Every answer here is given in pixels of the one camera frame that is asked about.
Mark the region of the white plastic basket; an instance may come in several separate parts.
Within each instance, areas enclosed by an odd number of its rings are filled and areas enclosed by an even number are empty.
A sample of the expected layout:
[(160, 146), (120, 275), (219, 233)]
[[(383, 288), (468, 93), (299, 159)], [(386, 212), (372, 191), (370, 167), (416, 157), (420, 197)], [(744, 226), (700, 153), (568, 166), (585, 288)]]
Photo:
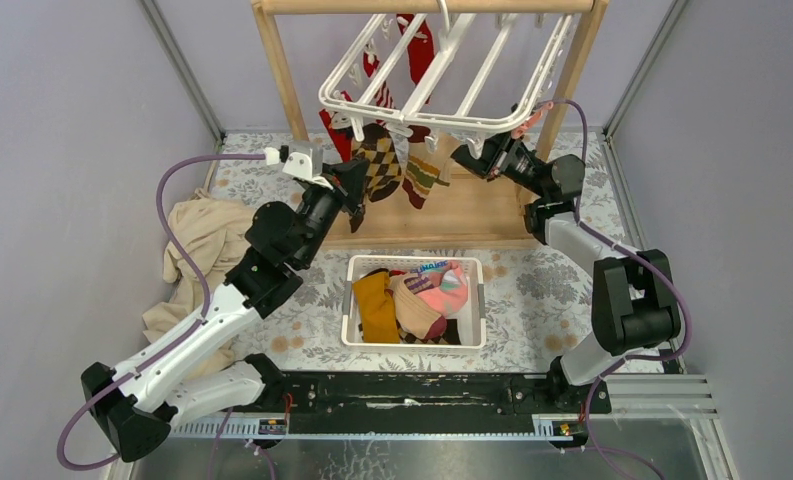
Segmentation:
[(372, 353), (467, 355), (487, 343), (481, 262), (470, 257), (356, 255), (342, 342)]

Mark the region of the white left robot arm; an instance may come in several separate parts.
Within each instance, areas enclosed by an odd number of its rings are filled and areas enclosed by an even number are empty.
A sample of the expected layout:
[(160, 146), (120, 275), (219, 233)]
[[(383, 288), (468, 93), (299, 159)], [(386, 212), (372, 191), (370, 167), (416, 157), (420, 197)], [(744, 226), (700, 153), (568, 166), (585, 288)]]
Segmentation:
[(188, 375), (220, 346), (263, 320), (301, 287), (340, 213), (360, 217), (369, 161), (326, 164), (319, 180), (304, 179), (301, 203), (260, 206), (245, 233), (249, 246), (203, 303), (157, 342), (113, 367), (96, 362), (81, 375), (85, 405), (58, 439), (59, 462), (72, 470), (65, 445), (71, 428), (90, 414), (115, 450), (114, 458), (139, 460), (176, 427), (220, 410), (276, 407), (282, 373), (265, 355), (251, 355), (216, 373)]

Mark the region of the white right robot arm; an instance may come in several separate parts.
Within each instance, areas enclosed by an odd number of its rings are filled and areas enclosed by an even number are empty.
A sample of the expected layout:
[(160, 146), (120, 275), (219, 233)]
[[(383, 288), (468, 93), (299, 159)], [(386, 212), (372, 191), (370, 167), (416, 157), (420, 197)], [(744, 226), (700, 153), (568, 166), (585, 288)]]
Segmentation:
[(584, 385), (623, 359), (650, 360), (649, 350), (682, 330), (680, 305), (667, 256), (636, 251), (591, 227), (581, 217), (584, 159), (567, 154), (545, 162), (509, 133), (485, 141), (479, 156), (467, 146), (452, 154), (470, 174), (498, 177), (536, 194), (525, 208), (524, 225), (539, 242), (560, 251), (592, 280), (591, 332), (556, 358), (545, 386), (547, 402), (569, 412), (585, 398)]

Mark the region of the red bow sock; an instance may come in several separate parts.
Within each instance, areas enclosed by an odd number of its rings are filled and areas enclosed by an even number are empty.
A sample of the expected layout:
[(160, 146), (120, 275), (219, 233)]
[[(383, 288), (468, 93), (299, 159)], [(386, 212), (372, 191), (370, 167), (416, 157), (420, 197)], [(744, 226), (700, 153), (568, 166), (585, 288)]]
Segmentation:
[(350, 161), (354, 138), (350, 119), (343, 112), (327, 108), (322, 108), (318, 115), (341, 160)]

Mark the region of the pink purple striped sock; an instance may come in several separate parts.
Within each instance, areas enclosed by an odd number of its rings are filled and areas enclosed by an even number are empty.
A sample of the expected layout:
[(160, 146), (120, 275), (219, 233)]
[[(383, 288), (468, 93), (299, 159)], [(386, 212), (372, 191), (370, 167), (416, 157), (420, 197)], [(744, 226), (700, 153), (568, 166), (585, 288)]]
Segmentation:
[(430, 282), (419, 274), (394, 275), (389, 288), (395, 308), (395, 318), (404, 330), (419, 338), (430, 334), (432, 325), (440, 318), (446, 319), (416, 296), (430, 287)]

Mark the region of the wooden hanger stand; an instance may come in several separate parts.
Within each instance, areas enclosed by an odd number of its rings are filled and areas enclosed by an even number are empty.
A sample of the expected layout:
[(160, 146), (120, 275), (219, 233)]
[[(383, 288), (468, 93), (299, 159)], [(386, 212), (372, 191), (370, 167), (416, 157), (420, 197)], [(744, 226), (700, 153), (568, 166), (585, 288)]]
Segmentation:
[[(278, 16), (365, 14), (369, 20), (374, 13), (390, 12), (394, 16), (393, 19), (385, 23), (381, 32), (373, 38), (378, 51), (385, 57), (391, 47), (404, 35), (406, 26), (413, 20), (415, 14), (422, 12), (428, 15), (426, 21), (434, 36), (436, 49), (438, 42), (436, 36), (442, 29), (444, 20), (436, 7), (437, 2), (439, 1), (254, 2), (252, 10), (255, 21), (294, 140), (308, 141), (309, 136), (276, 23)], [(504, 7), (511, 8), (522, 16), (526, 14), (554, 16), (555, 10), (582, 12), (582, 19), (574, 22), (573, 30), (568, 37), (573, 55), (569, 59), (559, 59), (554, 70), (553, 84), (548, 89), (561, 96), (575, 91), (607, 8), (603, 1), (443, 2), (456, 12), (465, 12), (474, 8), (479, 15), (491, 13), (496, 15), (497, 11)], [(369, 79), (363, 70), (361, 57), (353, 76), (345, 79), (338, 91), (346, 100), (358, 97), (361, 93), (358, 85), (367, 80)], [(409, 75), (408, 53), (394, 69), (388, 84), (395, 106), (403, 102), (413, 90), (415, 84)], [(537, 123), (542, 125), (538, 138), (538, 147), (542, 153), (548, 153), (553, 146), (561, 121), (560, 114), (549, 111)], [(354, 135), (353, 139), (361, 141), (364, 138), (363, 127), (371, 123), (384, 126), (392, 136), (403, 136), (407, 139), (412, 134), (410, 127), (416, 126), (389, 126), (381, 120), (367, 120), (362, 124), (362, 135), (360, 137)], [(463, 134), (442, 133), (458, 139), (460, 146), (468, 144)], [(350, 232), (349, 222), (341, 222), (336, 231), (327, 236), (326, 243), (335, 248), (363, 245), (392, 246), (416, 238), (424, 246), (520, 246), (526, 243), (526, 237), (518, 227), (520, 219), (525, 214), (526, 199), (526, 189), (516, 184), (506, 187), (483, 186), (478, 181), (470, 179), (467, 171), (453, 162), (450, 185), (435, 185), (422, 209), (417, 210), (410, 205), (405, 191), (398, 199), (386, 198), (379, 202), (370, 202), (366, 198), (367, 221), (354, 234)]]

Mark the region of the pink patterned sock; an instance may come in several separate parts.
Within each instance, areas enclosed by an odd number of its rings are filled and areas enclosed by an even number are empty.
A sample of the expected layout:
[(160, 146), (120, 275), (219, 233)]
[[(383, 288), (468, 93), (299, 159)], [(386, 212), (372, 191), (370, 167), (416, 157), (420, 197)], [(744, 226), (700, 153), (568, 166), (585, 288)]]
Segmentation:
[(447, 261), (422, 272), (421, 278), (428, 280), (430, 287), (416, 296), (444, 317), (457, 313), (469, 299), (467, 277), (459, 262)]

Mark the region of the brown yellow argyle sock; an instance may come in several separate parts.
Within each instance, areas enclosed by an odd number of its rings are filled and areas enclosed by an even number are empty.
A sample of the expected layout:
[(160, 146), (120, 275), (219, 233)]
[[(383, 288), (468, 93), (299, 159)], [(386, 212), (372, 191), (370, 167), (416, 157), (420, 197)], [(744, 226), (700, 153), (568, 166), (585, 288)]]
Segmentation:
[(406, 344), (461, 345), (458, 321), (454, 318), (440, 318), (431, 327), (430, 334), (419, 338), (398, 325), (400, 339)]

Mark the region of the mustard yellow sock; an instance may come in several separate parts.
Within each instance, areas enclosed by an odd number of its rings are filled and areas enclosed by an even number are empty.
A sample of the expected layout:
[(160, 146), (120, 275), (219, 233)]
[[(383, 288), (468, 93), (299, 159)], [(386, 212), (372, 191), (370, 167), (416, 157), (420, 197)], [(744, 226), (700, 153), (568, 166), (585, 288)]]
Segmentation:
[(390, 289), (390, 272), (377, 269), (352, 285), (365, 343), (398, 344), (401, 340)]

